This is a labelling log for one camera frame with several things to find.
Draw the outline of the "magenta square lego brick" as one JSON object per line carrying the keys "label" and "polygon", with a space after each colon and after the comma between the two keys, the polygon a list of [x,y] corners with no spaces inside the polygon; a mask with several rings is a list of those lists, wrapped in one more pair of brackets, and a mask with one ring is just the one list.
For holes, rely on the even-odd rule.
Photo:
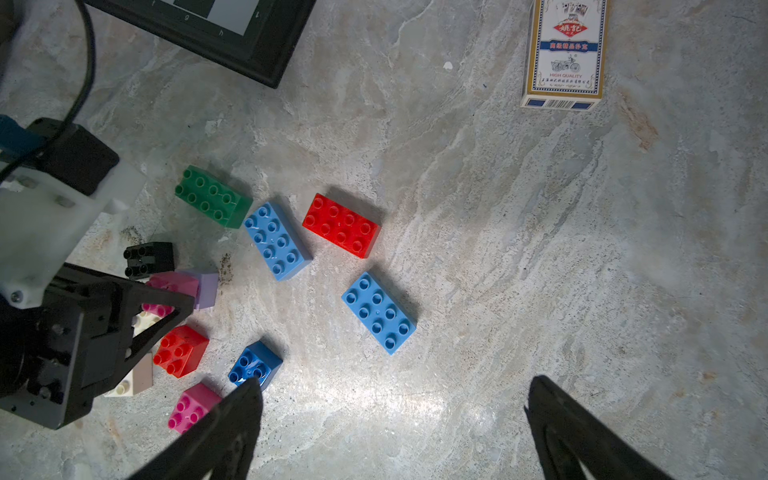
{"label": "magenta square lego brick", "polygon": [[[163,272],[152,275],[146,284],[150,287],[160,290],[167,290],[175,293],[182,293],[185,295],[197,298],[199,281],[198,279],[186,273],[179,272]],[[172,306],[149,304],[144,303],[142,305],[142,311],[149,314],[156,315],[158,317],[165,317],[174,311]]]}

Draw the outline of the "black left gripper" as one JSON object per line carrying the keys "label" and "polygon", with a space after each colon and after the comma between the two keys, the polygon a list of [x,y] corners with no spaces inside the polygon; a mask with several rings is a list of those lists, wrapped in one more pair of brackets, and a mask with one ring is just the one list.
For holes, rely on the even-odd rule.
{"label": "black left gripper", "polygon": [[[135,307],[134,283],[67,265],[45,288],[40,306],[18,309],[2,301],[2,410],[53,430],[87,415],[94,399],[134,368],[135,358],[195,309],[196,298],[146,282],[149,290]],[[160,304],[157,292],[170,293],[172,302]],[[134,337],[132,319],[144,303],[174,311]]]}

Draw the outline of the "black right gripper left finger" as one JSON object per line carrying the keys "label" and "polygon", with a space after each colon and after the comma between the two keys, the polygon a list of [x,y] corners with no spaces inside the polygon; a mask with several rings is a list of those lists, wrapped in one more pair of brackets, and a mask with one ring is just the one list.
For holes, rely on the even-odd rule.
{"label": "black right gripper left finger", "polygon": [[249,379],[135,472],[134,479],[244,479],[260,432],[263,398]]}

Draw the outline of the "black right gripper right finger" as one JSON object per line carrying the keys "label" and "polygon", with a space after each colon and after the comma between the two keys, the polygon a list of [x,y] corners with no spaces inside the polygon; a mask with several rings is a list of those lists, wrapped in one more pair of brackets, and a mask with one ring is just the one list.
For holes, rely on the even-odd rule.
{"label": "black right gripper right finger", "polygon": [[544,375],[532,379],[524,408],[546,479],[667,479]]}

